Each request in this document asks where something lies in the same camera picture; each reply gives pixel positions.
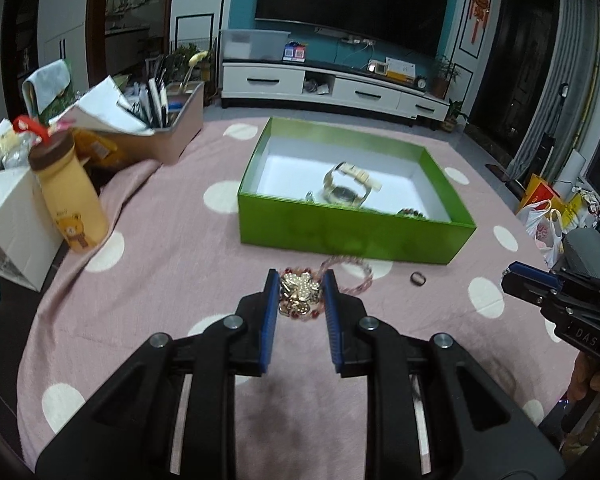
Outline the person's right hand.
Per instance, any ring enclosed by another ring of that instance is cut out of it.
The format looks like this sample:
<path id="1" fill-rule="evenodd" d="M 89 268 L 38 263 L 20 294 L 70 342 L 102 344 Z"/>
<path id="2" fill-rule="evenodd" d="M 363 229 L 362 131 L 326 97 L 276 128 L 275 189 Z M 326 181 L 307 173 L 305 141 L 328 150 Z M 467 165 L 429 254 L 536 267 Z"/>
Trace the person's right hand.
<path id="1" fill-rule="evenodd" d="M 580 352 L 574 361 L 567 399 L 581 401 L 590 391 L 600 392 L 600 363 Z"/>

